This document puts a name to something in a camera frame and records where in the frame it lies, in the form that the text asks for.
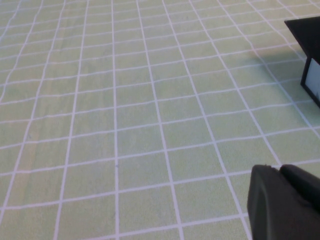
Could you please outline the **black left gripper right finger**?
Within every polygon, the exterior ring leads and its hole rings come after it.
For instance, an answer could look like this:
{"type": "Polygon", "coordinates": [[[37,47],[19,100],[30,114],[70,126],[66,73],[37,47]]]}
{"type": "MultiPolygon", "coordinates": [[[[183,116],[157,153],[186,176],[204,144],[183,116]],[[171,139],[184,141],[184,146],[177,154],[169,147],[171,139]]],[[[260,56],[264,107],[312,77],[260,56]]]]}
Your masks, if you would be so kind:
{"type": "Polygon", "coordinates": [[[284,164],[280,173],[315,210],[320,209],[320,179],[296,165],[284,164]]]}

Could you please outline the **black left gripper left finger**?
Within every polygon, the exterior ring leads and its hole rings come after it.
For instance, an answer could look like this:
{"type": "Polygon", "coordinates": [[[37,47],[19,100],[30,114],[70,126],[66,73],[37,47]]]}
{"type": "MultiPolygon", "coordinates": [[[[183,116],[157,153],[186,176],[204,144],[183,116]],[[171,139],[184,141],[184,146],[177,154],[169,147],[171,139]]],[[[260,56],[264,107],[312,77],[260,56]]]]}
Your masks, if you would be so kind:
{"type": "Polygon", "coordinates": [[[254,240],[320,238],[320,209],[302,198],[280,169],[252,167],[247,211],[254,240]]]}

